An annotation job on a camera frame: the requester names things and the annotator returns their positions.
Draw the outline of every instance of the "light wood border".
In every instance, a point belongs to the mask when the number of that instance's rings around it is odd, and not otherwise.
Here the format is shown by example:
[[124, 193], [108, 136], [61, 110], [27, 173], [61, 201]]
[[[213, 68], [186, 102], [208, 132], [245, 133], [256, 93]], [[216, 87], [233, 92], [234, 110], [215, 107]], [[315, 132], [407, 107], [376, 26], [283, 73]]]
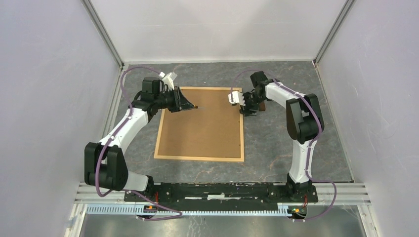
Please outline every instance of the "light wood border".
[[[193, 86], [182, 86], [181, 90], [230, 90], [229, 87], [193, 87]], [[234, 87], [233, 90], [242, 91], [241, 88]], [[165, 111], [162, 110], [162, 117], [160, 118], [159, 131], [157, 134], [156, 147], [154, 149], [154, 158], [155, 159], [177, 159], [177, 160], [200, 160], [200, 161], [225, 161], [225, 162], [244, 162], [245, 161], [245, 136], [244, 136], [244, 124], [243, 124], [243, 114], [239, 115], [240, 121], [240, 158], [219, 158], [219, 157], [180, 157], [180, 156], [161, 156], [158, 155], [159, 146], [160, 146], [160, 131], [163, 127], [163, 119], [165, 117]]]

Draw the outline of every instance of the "cork board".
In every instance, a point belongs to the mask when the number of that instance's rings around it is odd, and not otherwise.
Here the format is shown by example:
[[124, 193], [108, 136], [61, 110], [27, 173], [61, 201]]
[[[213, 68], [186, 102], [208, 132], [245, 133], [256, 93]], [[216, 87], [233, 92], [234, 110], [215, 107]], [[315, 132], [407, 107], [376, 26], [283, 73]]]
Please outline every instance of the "cork board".
[[163, 110], [154, 158], [244, 161], [243, 115], [228, 102], [228, 87], [181, 87], [198, 109]]

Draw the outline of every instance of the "wall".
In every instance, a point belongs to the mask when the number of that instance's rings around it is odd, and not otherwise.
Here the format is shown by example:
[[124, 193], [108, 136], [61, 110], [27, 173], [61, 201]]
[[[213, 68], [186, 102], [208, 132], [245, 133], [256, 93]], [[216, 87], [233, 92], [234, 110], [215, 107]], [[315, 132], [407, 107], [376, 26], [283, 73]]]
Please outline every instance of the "wall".
[[416, 236], [419, 2], [359, 0], [320, 62], [355, 178], [382, 236]]
[[91, 0], [126, 62], [311, 60], [345, 0]]
[[62, 236], [118, 67], [78, 0], [0, 6], [0, 230]]

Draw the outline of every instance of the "floor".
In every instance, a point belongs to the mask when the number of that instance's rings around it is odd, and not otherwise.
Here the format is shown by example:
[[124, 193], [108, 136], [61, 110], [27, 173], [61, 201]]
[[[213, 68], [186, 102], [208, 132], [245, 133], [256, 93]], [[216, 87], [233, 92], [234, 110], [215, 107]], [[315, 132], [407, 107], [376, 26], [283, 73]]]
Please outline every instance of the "floor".
[[[246, 69], [271, 72], [294, 90], [318, 96], [325, 130], [313, 155], [312, 175], [317, 179], [350, 181], [342, 145], [330, 114], [319, 78], [311, 62], [238, 62], [147, 65], [165, 73], [175, 70], [175, 85], [230, 87], [236, 75]], [[234, 85], [243, 91], [252, 90], [250, 74]], [[146, 70], [131, 71], [125, 88], [132, 99], [141, 90]], [[120, 101], [116, 123], [123, 117], [128, 103]], [[203, 162], [154, 159], [159, 112], [134, 138], [125, 153], [128, 169], [153, 176], [156, 182], [285, 182], [291, 167], [293, 144], [286, 129], [285, 109], [274, 102], [266, 103], [266, 111], [244, 118], [245, 161]]]
[[[308, 211], [317, 215], [324, 209], [310, 206]], [[292, 223], [287, 217], [269, 216], [184, 216], [175, 220], [145, 223], [131, 215], [87, 215], [80, 236], [131, 237], [139, 233], [147, 237], [366, 236], [356, 206], [335, 206], [322, 218], [306, 223]]]

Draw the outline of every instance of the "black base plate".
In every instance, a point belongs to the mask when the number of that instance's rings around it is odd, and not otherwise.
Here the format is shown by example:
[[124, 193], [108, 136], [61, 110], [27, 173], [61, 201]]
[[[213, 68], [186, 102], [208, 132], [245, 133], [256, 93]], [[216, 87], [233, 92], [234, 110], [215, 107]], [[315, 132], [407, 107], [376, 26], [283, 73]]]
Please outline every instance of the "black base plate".
[[[152, 200], [158, 196], [159, 204], [182, 211], [248, 211], [248, 210], [278, 210], [277, 203], [318, 202], [314, 185], [305, 193], [287, 195], [285, 184], [278, 183], [161, 183], [154, 185]], [[227, 198], [240, 199], [210, 199], [209, 195], [224, 195]], [[125, 194], [124, 201], [143, 201], [137, 195]]]

